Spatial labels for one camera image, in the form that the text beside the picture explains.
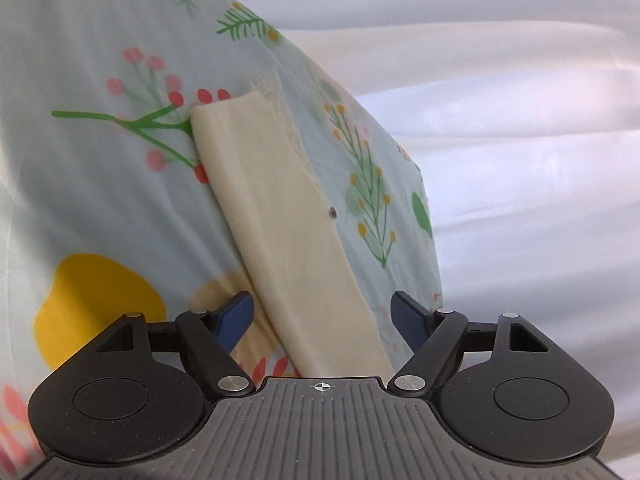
silver screw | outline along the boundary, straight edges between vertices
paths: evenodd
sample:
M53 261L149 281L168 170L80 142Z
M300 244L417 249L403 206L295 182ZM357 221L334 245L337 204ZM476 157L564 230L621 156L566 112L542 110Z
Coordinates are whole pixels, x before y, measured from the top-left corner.
M249 386L249 381L239 375L228 375L218 381L218 387L226 392L241 392Z
M417 392L423 389L427 383L417 375L401 375L394 381L394 384L406 392Z

fabric fold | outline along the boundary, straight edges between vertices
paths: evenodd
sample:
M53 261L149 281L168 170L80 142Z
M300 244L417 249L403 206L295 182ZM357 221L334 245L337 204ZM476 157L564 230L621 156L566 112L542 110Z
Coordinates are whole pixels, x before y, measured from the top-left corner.
M195 107L191 124L256 293L300 373L389 380L374 317L290 124L258 91Z

green leaf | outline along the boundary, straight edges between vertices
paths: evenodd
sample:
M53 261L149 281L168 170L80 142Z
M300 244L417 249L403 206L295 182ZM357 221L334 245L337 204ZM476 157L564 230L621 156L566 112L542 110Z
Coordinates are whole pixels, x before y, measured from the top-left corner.
M342 96L340 95L340 92L338 92L335 89L335 86L329 83L326 79L321 79L318 82L318 84L320 85L320 88L327 95L329 99L331 99L332 101L338 101L338 102L342 101Z
M429 220L429 215L427 213L427 210L424 207L424 204L422 203L422 200L420 200L420 197L416 192L414 192L414 194L412 195L411 202L414 206L415 219L418 221L418 225L422 229L427 231L429 236L433 238L433 232L431 231L431 221Z
M347 209L349 213L354 216L361 216L364 211L358 203L358 199L361 198L360 192L356 186L349 186L347 190Z

gray ribbed plate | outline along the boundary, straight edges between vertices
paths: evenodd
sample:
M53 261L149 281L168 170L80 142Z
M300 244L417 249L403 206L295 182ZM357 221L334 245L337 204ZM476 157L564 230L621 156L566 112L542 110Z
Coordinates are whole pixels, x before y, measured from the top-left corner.
M52 458L33 480L614 480L593 458L507 465L457 443L428 404L374 379L269 379L220 402L200 433L156 459L122 467Z

white backdrop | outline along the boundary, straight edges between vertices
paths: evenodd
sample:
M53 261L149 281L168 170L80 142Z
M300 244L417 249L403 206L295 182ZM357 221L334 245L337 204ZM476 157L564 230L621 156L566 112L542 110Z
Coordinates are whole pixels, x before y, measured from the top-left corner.
M640 0L241 1L420 165L446 305L538 325L640 452Z

